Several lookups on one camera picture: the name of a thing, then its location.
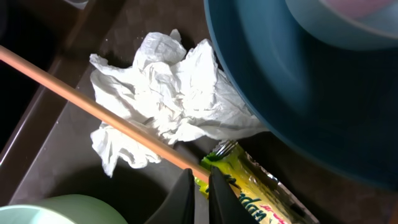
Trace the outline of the mint green bowl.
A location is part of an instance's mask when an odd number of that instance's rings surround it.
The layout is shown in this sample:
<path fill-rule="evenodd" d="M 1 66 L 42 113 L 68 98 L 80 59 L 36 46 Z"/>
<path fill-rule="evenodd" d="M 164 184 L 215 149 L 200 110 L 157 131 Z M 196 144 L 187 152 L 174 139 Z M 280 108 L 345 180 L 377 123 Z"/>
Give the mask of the mint green bowl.
<path fill-rule="evenodd" d="M 127 224 L 127 221 L 112 206 L 97 198 L 71 194 L 32 204 L 3 206 L 1 224 L 4 223 Z"/>

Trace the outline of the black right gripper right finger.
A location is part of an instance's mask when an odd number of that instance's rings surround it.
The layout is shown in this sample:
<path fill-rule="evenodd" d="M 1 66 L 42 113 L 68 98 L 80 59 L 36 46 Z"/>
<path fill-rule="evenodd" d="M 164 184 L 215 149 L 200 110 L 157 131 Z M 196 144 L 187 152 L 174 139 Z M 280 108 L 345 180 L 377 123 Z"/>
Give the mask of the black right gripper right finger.
<path fill-rule="evenodd" d="M 217 167 L 211 168 L 209 178 L 210 224 L 257 224 L 245 210 Z"/>

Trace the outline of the light blue small bowl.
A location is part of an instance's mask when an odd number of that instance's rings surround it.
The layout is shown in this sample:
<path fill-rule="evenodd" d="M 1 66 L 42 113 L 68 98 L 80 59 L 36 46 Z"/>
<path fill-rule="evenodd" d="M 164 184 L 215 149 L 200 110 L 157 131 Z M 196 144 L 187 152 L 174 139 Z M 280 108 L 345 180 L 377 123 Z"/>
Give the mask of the light blue small bowl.
<path fill-rule="evenodd" d="M 397 47 L 397 2 L 359 19 L 339 14 L 324 0 L 286 0 L 285 3 L 305 30 L 326 44 L 358 51 Z"/>

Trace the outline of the pink plastic cup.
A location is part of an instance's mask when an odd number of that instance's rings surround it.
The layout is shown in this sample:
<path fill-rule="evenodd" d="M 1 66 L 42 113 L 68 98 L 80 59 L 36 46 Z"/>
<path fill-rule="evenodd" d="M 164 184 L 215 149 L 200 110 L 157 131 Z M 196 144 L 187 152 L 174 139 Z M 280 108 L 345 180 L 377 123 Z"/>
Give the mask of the pink plastic cup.
<path fill-rule="evenodd" d="M 324 0 L 324 3 L 341 15 L 359 19 L 392 6 L 395 0 Z"/>

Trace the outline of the yellow snack wrapper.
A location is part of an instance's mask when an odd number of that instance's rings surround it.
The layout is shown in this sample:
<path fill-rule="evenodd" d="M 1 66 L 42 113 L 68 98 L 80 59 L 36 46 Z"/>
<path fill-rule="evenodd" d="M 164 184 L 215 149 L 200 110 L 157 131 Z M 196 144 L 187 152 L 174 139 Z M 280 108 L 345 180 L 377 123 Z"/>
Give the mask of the yellow snack wrapper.
<path fill-rule="evenodd" d="M 219 168 L 243 207 L 262 224 L 317 224 L 318 219 L 276 177 L 257 163 L 237 141 L 221 141 L 201 161 Z"/>

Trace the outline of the dark blue plate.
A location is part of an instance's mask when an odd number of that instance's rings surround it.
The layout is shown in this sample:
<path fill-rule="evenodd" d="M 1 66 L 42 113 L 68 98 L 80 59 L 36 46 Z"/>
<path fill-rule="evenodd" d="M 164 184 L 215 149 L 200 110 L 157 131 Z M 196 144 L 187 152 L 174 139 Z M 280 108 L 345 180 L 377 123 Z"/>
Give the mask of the dark blue plate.
<path fill-rule="evenodd" d="M 312 37 L 282 0 L 207 0 L 221 66 L 249 109 L 297 152 L 397 189 L 397 50 L 343 50 Z"/>

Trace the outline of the white napkin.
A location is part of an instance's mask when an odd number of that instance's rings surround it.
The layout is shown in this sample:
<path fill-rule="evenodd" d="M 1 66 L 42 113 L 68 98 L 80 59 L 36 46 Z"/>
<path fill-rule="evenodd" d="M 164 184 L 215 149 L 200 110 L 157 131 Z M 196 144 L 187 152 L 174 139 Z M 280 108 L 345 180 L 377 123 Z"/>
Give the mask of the white napkin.
<path fill-rule="evenodd" d="M 265 131 L 219 69 L 208 39 L 185 49 L 178 30 L 150 32 L 130 67 L 112 66 L 97 54 L 90 63 L 95 101 L 168 146 Z"/>

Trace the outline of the brown serving tray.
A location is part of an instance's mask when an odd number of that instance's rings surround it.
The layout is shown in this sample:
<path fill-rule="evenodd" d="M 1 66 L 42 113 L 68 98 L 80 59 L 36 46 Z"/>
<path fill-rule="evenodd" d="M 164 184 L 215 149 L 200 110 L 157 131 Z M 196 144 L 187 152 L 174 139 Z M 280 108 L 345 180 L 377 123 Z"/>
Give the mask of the brown serving tray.
<path fill-rule="evenodd" d="M 1 44 L 87 96 L 89 56 L 128 67 L 148 32 L 178 29 L 186 49 L 209 36 L 202 1 L 2 1 Z M 6 64 L 1 65 L 1 204 L 83 194 L 144 223 L 181 171 L 163 161 L 132 169 L 119 161 L 112 177 L 92 150 L 99 121 Z M 334 174 L 289 149 L 271 133 L 242 147 L 321 223 L 395 223 L 397 193 Z"/>

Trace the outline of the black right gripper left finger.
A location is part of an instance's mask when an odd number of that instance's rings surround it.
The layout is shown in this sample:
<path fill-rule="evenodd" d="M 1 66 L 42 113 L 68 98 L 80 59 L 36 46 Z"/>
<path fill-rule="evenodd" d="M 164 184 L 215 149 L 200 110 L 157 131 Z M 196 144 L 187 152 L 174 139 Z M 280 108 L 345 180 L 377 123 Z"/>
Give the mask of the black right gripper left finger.
<path fill-rule="evenodd" d="M 193 224 L 195 183 L 191 169 L 185 169 L 162 205 L 145 224 Z"/>

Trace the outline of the wooden chopstick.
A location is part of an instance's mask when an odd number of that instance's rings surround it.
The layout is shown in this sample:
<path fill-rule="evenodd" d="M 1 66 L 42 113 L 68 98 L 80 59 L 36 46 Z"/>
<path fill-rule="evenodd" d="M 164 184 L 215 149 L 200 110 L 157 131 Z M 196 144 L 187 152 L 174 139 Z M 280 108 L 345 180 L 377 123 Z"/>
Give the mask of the wooden chopstick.
<path fill-rule="evenodd" d="M 34 64 L 28 62 L 24 58 L 18 56 L 14 52 L 11 52 L 5 47 L 1 47 L 1 60 L 16 70 L 20 71 L 24 75 L 35 80 L 37 83 L 48 88 L 69 102 L 73 103 L 77 107 L 85 110 L 92 116 L 102 120 L 106 124 L 112 126 L 123 134 L 134 139 L 143 146 L 149 148 L 154 153 L 173 163 L 181 169 L 190 168 L 195 177 L 198 177 L 202 181 L 208 183 L 210 172 L 202 168 L 198 164 L 188 160 L 186 157 L 173 150 L 171 147 L 160 142 L 150 134 L 145 133 L 137 126 L 129 123 L 125 119 L 112 113 L 103 106 L 97 104 L 89 97 L 81 94 L 79 91 L 70 87 L 66 83 L 62 82 L 58 78 L 48 74 L 44 70 L 36 67 Z"/>

